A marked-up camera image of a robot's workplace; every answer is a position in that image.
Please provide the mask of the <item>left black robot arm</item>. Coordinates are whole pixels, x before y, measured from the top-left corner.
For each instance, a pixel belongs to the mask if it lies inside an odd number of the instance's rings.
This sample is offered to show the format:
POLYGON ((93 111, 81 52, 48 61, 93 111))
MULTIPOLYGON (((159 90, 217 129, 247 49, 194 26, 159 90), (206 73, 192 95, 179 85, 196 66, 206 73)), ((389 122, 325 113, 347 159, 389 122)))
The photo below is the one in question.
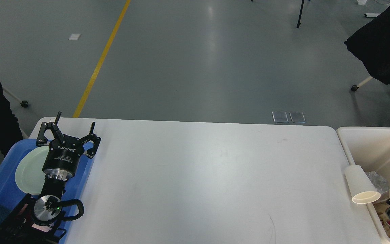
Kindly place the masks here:
POLYGON ((83 216, 79 199, 101 138, 95 122, 82 138, 43 122, 36 144, 20 141, 0 169, 0 244, 57 244, 83 216))

